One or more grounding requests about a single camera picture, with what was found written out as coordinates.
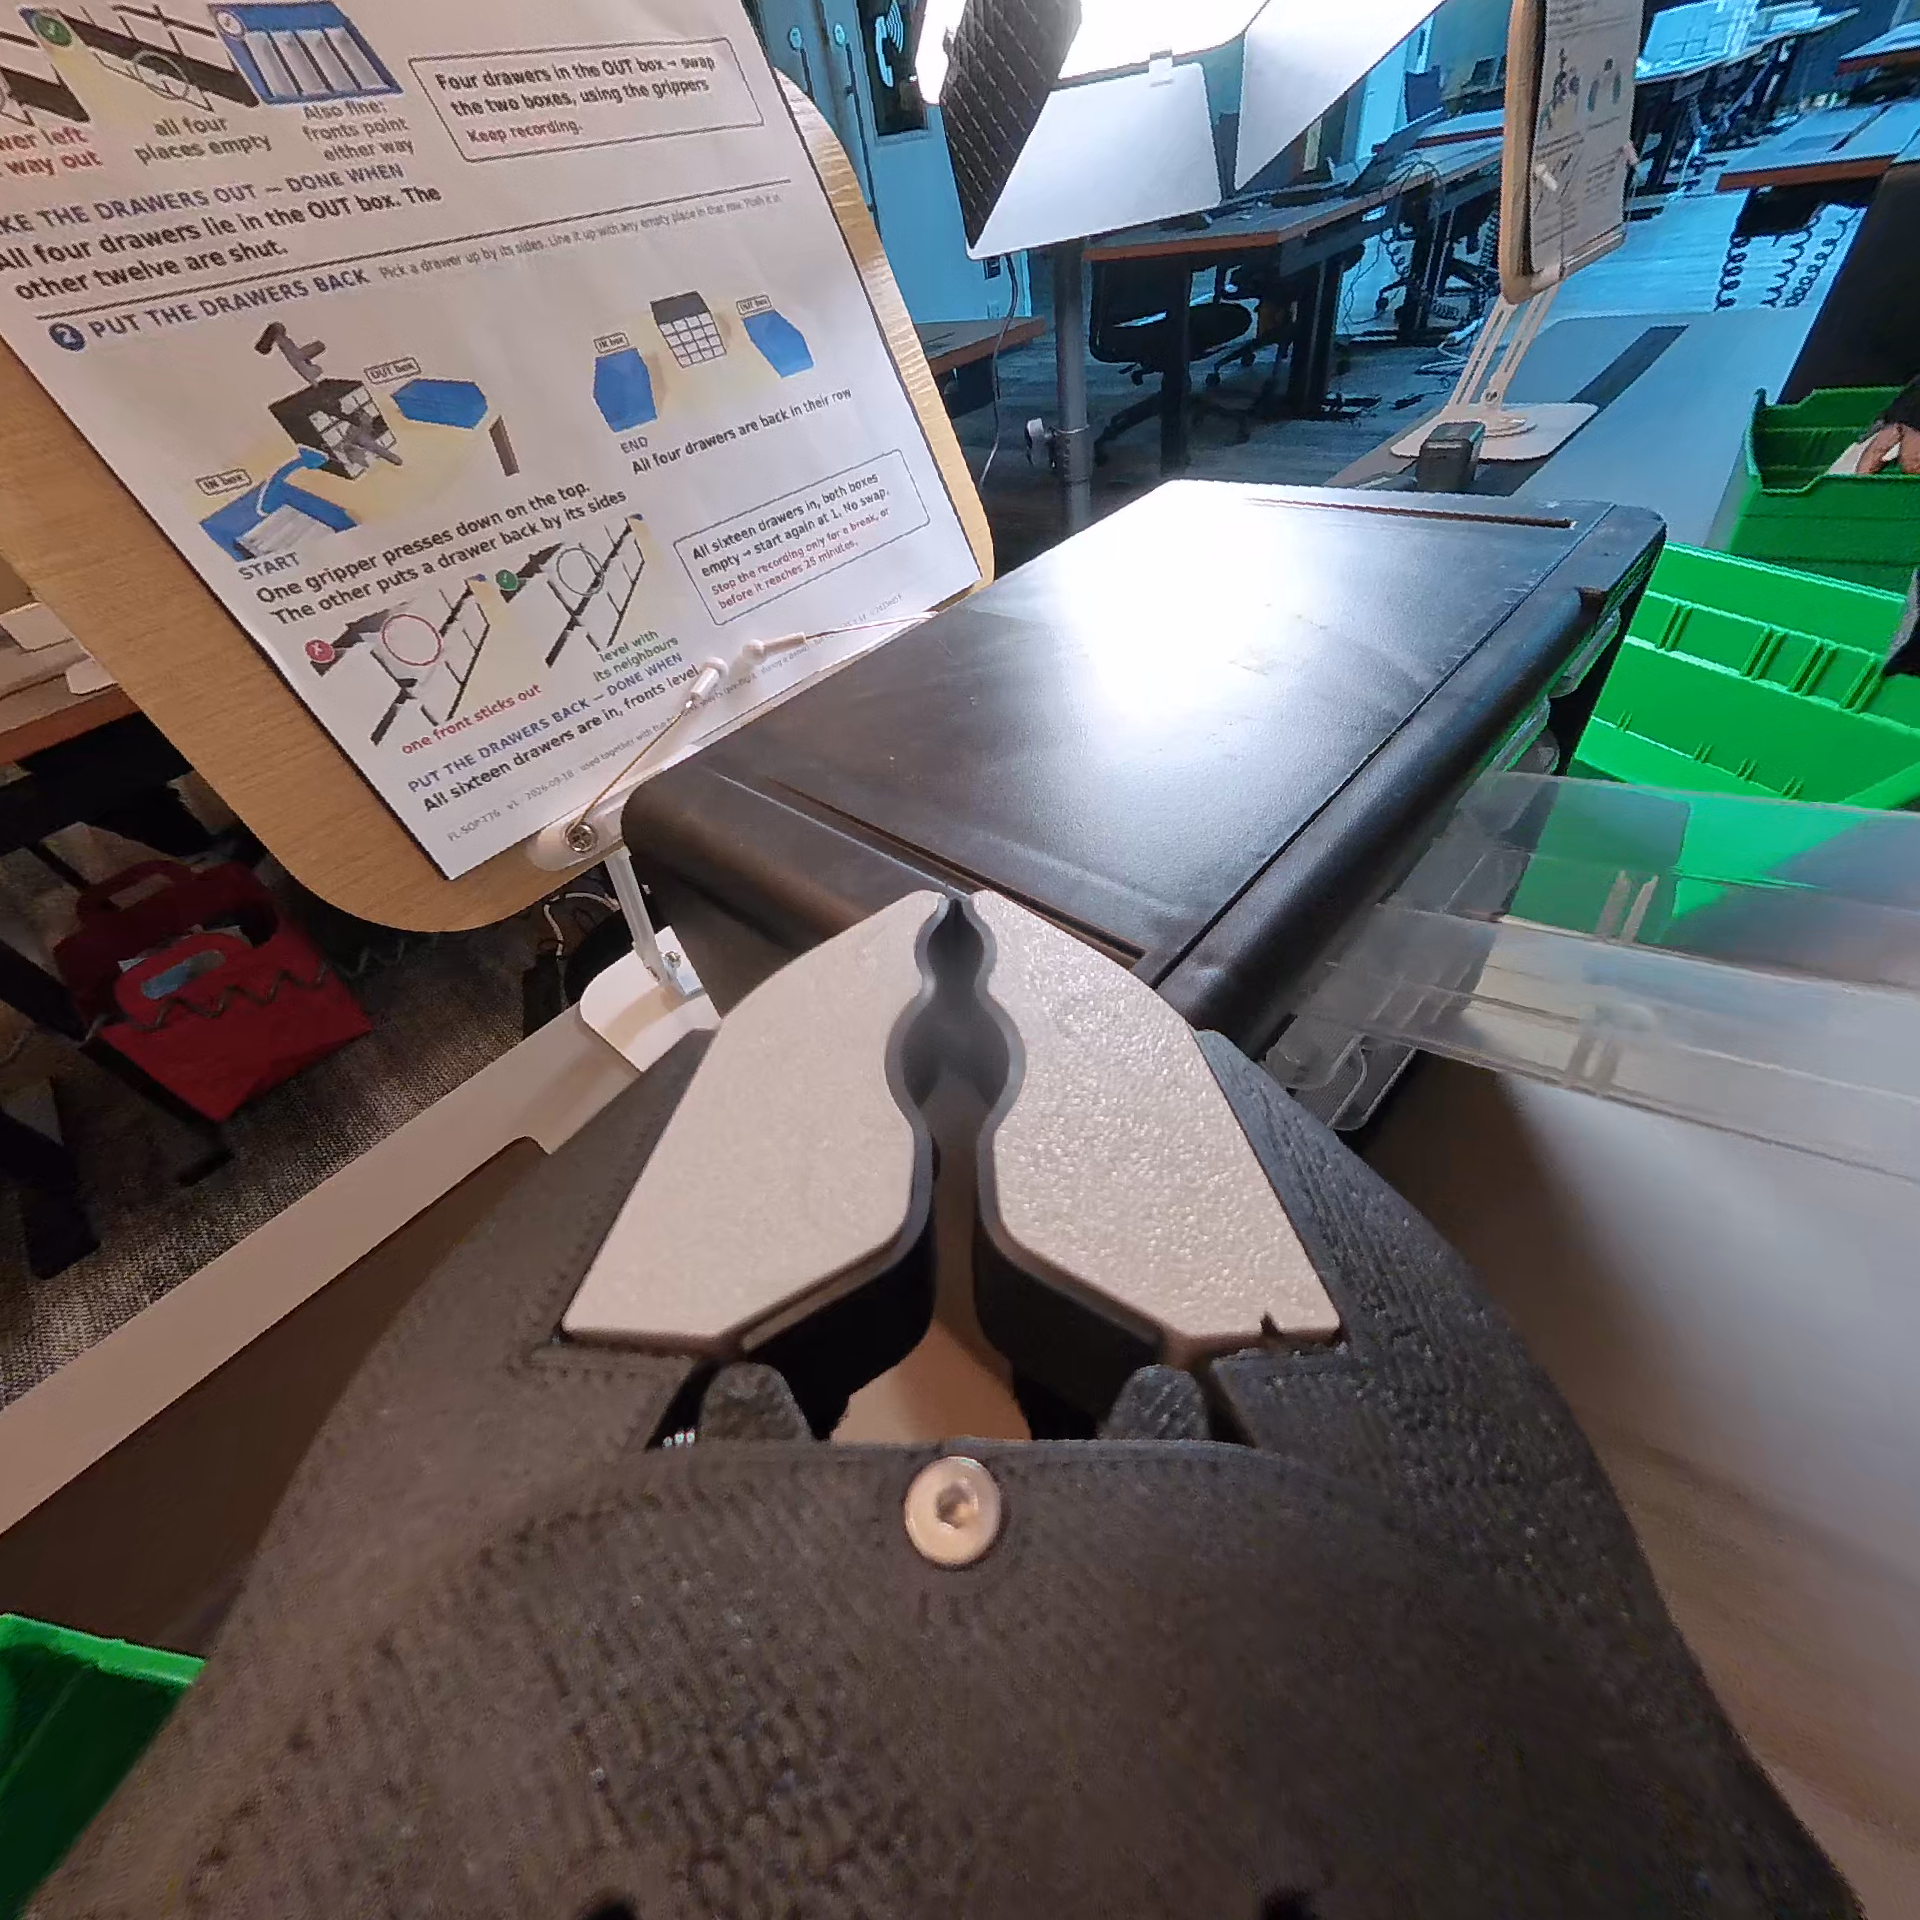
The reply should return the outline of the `printed instruction sheet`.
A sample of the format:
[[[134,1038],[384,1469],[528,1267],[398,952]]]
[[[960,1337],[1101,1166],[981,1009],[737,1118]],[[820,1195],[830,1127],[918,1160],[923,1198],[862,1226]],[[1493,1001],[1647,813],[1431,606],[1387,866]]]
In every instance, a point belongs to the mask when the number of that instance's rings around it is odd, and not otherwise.
[[[1632,143],[1640,2],[1533,2],[1523,60],[1514,238],[1529,294],[1560,284],[1624,245]]]
[[[992,577],[743,2],[3,2],[3,345],[448,878]]]

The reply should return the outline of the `softbox studio light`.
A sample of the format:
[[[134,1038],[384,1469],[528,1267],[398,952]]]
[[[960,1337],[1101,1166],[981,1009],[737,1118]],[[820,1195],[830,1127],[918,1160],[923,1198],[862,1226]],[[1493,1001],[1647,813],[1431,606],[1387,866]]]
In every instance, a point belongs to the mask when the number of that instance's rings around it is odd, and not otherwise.
[[[918,2],[967,250],[1207,213],[1436,2]]]

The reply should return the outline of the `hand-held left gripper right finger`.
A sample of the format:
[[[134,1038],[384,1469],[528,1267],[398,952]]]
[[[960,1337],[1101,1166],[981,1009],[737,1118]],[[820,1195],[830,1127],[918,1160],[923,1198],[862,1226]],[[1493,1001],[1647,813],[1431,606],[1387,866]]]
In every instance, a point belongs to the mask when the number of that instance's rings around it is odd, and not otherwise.
[[[981,891],[1006,1083],[976,1147],[976,1315],[1016,1370],[1324,1345],[1338,1311],[1196,1028],[1141,977]]]

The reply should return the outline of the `background office table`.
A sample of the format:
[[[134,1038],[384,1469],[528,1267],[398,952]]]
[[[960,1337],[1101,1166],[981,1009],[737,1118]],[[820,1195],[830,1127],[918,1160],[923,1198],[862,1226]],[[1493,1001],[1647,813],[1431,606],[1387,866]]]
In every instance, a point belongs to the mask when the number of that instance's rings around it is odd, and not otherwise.
[[[1405,234],[1411,250],[1387,290],[1402,294],[1392,344],[1440,332],[1432,302],[1449,279],[1468,280],[1457,245],[1476,238],[1500,206],[1500,143],[1454,140],[1414,152],[1392,179],[1303,204],[1241,204],[1104,234],[1088,261],[1164,257],[1193,274],[1189,298],[1239,302],[1256,317],[1246,344],[1160,383],[1160,394],[1108,422],[1097,446],[1141,422],[1160,429],[1164,466],[1185,466],[1189,422],[1201,410],[1246,430],[1256,417],[1330,417],[1359,410],[1334,356],[1345,280],[1370,241]]]

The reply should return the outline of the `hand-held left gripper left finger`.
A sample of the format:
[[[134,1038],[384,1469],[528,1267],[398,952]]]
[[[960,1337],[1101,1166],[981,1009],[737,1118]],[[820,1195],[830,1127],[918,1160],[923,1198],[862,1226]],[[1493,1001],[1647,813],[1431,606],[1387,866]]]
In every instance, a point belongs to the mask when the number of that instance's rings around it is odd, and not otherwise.
[[[733,1357],[915,1251],[933,1143],[904,1035],[933,1000],[948,908],[939,891],[904,895],[723,1018],[561,1313],[565,1337]]]

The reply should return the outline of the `grey light stand pole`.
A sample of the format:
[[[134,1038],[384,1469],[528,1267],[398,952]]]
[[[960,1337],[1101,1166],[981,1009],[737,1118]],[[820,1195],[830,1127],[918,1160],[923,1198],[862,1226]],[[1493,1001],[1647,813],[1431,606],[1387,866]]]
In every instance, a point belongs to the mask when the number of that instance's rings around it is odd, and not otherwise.
[[[1055,422],[1050,466],[1062,491],[1068,533],[1090,524],[1090,403],[1088,403],[1088,261],[1085,238],[1048,249],[1050,261],[1050,339],[1055,339]]]

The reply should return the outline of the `black office chair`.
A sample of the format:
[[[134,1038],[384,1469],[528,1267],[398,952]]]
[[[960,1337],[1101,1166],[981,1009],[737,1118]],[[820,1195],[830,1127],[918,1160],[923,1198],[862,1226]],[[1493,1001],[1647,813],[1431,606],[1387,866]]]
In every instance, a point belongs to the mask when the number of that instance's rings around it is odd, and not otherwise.
[[[1193,274],[1164,257],[1090,267],[1090,360],[1141,386],[1189,373],[1207,354],[1246,344],[1256,317],[1239,302],[1193,302]]]

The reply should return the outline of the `black drawer cabinet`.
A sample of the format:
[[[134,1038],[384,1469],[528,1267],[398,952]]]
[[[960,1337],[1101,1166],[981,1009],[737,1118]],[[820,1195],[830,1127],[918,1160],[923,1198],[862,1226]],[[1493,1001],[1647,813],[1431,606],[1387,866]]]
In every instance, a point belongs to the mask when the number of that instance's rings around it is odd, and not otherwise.
[[[1000,891],[1268,1062],[1523,711],[1587,692],[1647,506],[1165,482],[624,805],[670,910],[799,952]]]

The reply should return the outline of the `red bag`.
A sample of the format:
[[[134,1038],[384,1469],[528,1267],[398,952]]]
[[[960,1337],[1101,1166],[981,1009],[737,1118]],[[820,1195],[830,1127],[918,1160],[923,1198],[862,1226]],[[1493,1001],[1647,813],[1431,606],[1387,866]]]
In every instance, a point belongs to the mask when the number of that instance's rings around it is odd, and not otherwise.
[[[372,1031],[324,951],[232,860],[148,860],[87,884],[57,970],[93,1035],[205,1120]]]

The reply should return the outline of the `grey desk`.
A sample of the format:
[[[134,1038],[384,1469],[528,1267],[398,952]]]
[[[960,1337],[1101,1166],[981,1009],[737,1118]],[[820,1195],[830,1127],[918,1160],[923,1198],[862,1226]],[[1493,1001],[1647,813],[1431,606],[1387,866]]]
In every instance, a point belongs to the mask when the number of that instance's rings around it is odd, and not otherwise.
[[[949,898],[904,1035],[933,1098],[1006,1047],[952,977],[981,891],[918,891]],[[108,1343],[42,1382],[3,1353],[3,1602],[212,1657],[39,1910],[1848,1912],[1790,1813],[1739,1824],[1816,1799],[1728,1711],[1810,1703],[1764,1624],[1864,1707],[1918,1578],[1574,1437],[1402,1192],[1196,1035],[1330,1345],[1016,1370],[976,1315],[981,1136],[923,1106],[895,1271],[733,1357],[578,1343],[685,1031],[582,1069],[584,1123],[510,1147],[382,1301],[350,1267],[407,1228],[325,1182],[253,1338],[197,1277],[123,1324],[140,1387]]]

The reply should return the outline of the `green plastic storage bin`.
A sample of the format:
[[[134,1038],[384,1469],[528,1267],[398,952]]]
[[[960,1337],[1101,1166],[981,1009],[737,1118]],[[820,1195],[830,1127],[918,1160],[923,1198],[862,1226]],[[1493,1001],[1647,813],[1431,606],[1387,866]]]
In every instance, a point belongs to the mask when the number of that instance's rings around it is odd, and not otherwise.
[[[3,1617],[3,1917],[21,1917],[204,1662]]]
[[[1752,400],[1714,546],[1738,557],[1906,594],[1918,573],[1918,474],[1854,469],[1897,388]]]
[[[1918,809],[1906,605],[1669,542],[1572,755],[1585,776]]]

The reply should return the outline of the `clear plastic parts drawer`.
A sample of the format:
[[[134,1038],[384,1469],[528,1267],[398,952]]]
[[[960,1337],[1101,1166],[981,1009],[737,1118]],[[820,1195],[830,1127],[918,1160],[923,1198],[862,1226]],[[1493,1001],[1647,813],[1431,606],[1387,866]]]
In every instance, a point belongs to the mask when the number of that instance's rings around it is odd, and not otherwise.
[[[1414,1053],[1918,1182],[1918,813],[1488,776],[1268,1069],[1355,1131]]]

